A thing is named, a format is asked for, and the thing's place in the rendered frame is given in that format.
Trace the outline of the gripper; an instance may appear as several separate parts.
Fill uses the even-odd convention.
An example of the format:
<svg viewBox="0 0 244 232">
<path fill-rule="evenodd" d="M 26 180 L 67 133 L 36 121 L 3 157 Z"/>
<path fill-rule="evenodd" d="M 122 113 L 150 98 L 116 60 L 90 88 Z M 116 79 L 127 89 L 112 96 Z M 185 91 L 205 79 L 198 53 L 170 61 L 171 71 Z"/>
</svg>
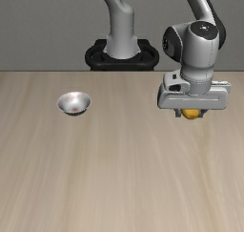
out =
<svg viewBox="0 0 244 232">
<path fill-rule="evenodd" d="M 160 109 L 174 109 L 175 117 L 181 117 L 183 109 L 223 110 L 228 104 L 231 84 L 228 81 L 187 81 L 179 70 L 165 73 L 157 95 Z"/>
</svg>

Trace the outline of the yellow mango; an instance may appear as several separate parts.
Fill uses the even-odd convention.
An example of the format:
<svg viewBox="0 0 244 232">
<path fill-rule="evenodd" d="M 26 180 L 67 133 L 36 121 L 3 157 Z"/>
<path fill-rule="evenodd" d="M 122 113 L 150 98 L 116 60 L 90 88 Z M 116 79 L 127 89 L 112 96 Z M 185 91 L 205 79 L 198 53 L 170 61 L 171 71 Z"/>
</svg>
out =
<svg viewBox="0 0 244 232">
<path fill-rule="evenodd" d="M 194 120 L 199 117 L 199 110 L 198 109 L 182 109 L 182 115 L 189 120 Z"/>
</svg>

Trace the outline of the silver metal bowl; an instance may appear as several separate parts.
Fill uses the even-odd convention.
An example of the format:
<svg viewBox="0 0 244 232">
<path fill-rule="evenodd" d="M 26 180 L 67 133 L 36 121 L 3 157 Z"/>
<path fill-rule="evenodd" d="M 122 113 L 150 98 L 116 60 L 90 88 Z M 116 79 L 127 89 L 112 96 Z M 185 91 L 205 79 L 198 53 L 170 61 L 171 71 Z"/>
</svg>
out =
<svg viewBox="0 0 244 232">
<path fill-rule="evenodd" d="M 56 102 L 57 108 L 68 116 L 80 116 L 92 105 L 91 97 L 82 92 L 69 92 L 61 95 Z"/>
</svg>

